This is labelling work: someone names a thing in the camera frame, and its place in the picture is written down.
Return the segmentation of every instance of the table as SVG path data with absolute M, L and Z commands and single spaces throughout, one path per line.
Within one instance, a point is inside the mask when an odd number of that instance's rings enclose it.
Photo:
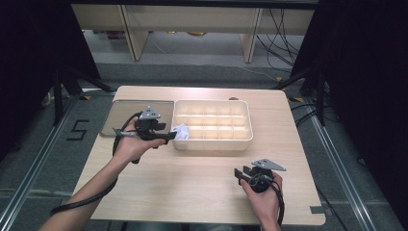
M 254 138 L 242 152 L 179 151 L 172 143 L 129 165 L 93 219 L 257 224 L 234 168 L 269 158 L 285 167 L 284 224 L 322 225 L 324 214 L 286 95 L 280 90 L 120 87 L 115 100 L 227 100 L 248 104 Z M 114 138 L 98 136 L 75 192 L 112 158 Z

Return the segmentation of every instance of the white plastic box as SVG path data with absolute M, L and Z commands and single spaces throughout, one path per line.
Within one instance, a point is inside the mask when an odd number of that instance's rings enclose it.
M 178 100 L 171 129 L 189 126 L 187 140 L 172 141 L 179 150 L 243 151 L 253 138 L 248 105 L 241 100 Z

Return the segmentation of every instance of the gray carpet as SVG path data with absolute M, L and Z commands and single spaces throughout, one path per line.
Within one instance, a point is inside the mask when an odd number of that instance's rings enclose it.
M 237 67 L 196 66 L 196 65 L 130 65 L 130 64 L 99 64 L 98 69 L 103 82 L 117 88 L 122 85 L 133 86 L 178 86 L 178 87 L 209 87 L 209 88 L 242 88 L 269 89 L 276 85 L 275 79 L 280 76 L 288 78 L 285 72 L 271 68 L 249 68 L 253 73 Z M 298 97 L 302 84 L 299 81 L 285 89 L 288 97 Z M 81 82 L 83 88 L 92 87 Z M 67 199 L 76 185 L 82 168 L 88 157 L 97 133 L 100 131 L 105 116 L 109 111 L 112 96 L 92 96 L 90 100 L 78 100 L 67 118 L 65 127 L 59 136 L 51 155 L 46 161 L 41 174 L 34 184 L 29 198 L 18 215 L 12 230 L 37 230 L 47 219 L 48 212 Z M 291 102 L 294 107 L 301 103 Z M 326 129 L 341 153 L 344 164 L 357 186 L 358 192 L 367 203 L 370 213 L 379 230 L 402 230 L 390 209 L 386 199 L 378 190 L 368 170 L 357 164 L 358 153 L 349 140 L 342 124 L 336 121 L 332 109 L 325 110 Z M 10 153 L 0 164 L 0 206 L 3 209 L 11 198 L 10 190 L 15 190 L 23 179 L 30 163 L 39 152 L 53 122 L 53 106 L 38 111 L 38 115 L 27 128 L 21 138 L 20 149 Z M 301 118 L 308 112 L 302 107 L 293 110 L 293 119 Z M 81 137 L 80 133 L 71 132 L 77 120 L 78 129 L 87 130 L 81 141 L 68 139 Z M 348 230 L 361 230 L 360 224 L 349 205 L 337 175 L 325 153 L 316 130 L 309 119 L 298 127 L 305 153 L 316 181 L 334 210 L 339 214 Z M 343 230 L 338 219 L 330 211 L 327 203 L 322 200 L 326 210 L 327 221 L 323 226 L 284 226 L 283 230 Z M 104 220 L 93 220 L 86 230 L 120 230 L 120 224 Z

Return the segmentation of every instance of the floor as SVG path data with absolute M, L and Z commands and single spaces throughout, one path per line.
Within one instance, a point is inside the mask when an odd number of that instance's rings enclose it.
M 94 33 L 85 31 L 84 36 L 89 43 L 89 49 L 98 64 L 100 71 L 104 73 L 102 78 L 113 84 L 120 84 L 123 79 L 108 78 L 108 71 L 103 68 L 110 68 L 116 64 L 123 68 L 129 66 L 153 66 L 156 64 L 190 66 L 200 68 L 217 66 L 228 70 L 237 69 L 242 72 L 256 72 L 259 78 L 269 81 L 277 81 L 277 77 L 282 70 L 290 70 L 290 54 L 282 49 L 272 47 L 273 51 L 288 60 L 283 62 L 278 58 L 268 55 L 260 40 L 267 46 L 269 39 L 273 36 L 260 35 L 254 50 L 254 58 L 251 64 L 243 61 L 241 42 L 239 35 L 230 34 L 205 34 L 204 36 L 192 36 L 184 32 L 152 32 L 144 47 L 139 61 L 131 60 L 127 43 L 124 39 L 107 39 L 105 33 Z M 303 37 L 288 36 L 288 42 L 299 48 Z M 285 47 L 285 42 L 277 38 L 278 46 Z M 152 85 L 164 84 L 161 80 L 152 82 Z M 294 227 L 284 226 L 283 230 L 345 230 L 340 220 L 343 220 L 348 230 L 403 230 L 387 200 L 376 184 L 367 169 L 360 165 L 356 159 L 358 153 L 353 148 L 352 142 L 348 139 L 346 131 L 341 122 L 336 117 L 334 110 L 325 111 L 326 126 L 321 127 L 316 117 L 304 117 L 313 111 L 311 107 L 303 107 L 305 103 L 312 103 L 312 98 L 303 98 L 298 94 L 301 81 L 286 89 L 290 97 L 290 106 L 293 108 L 293 119 L 299 123 L 298 132 L 304 145 L 305 153 L 311 167 L 312 174 L 318 188 L 324 192 L 321 194 L 321 203 L 326 209 L 327 222 L 322 227 Z M 0 165 L 0 208 L 6 209 L 12 206 L 12 198 L 20 198 L 24 201 L 16 218 L 13 218 L 11 230 L 36 230 L 42 221 L 47 218 L 49 208 L 61 203 L 70 196 L 76 184 L 75 179 L 79 177 L 80 170 L 73 171 L 74 167 L 81 169 L 87 159 L 87 155 L 78 152 L 89 153 L 89 149 L 101 127 L 104 115 L 98 112 L 109 110 L 113 96 L 104 94 L 94 96 L 92 103 L 81 98 L 66 99 L 65 108 L 75 111 L 75 116 L 68 117 L 64 122 L 62 131 L 52 127 L 53 105 L 38 113 L 29 131 L 21 139 L 21 145 L 14 152 L 18 155 L 10 154 Z M 79 118 L 91 117 L 97 123 L 89 123 L 87 130 L 89 135 L 84 137 L 82 146 L 72 145 L 67 141 L 72 137 L 70 129 L 76 124 Z M 49 139 L 49 134 L 54 134 L 58 138 L 56 141 Z M 55 153 L 69 153 L 68 155 L 45 155 L 46 146 Z M 38 171 L 32 171 L 30 167 L 37 166 Z M 19 194 L 22 190 L 21 182 L 27 178 L 34 178 L 34 182 L 27 194 Z M 120 230 L 122 223 L 118 221 L 93 220 L 87 226 L 87 230 Z

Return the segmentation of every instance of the person's left hand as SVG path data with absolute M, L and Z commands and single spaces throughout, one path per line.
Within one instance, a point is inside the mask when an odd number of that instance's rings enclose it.
M 135 131 L 135 123 L 138 119 L 132 119 L 124 131 Z M 120 158 L 125 163 L 130 163 L 139 159 L 145 151 L 152 147 L 158 147 L 165 143 L 163 139 L 155 139 L 153 141 L 144 141 L 140 137 L 123 137 L 117 145 L 115 157 Z

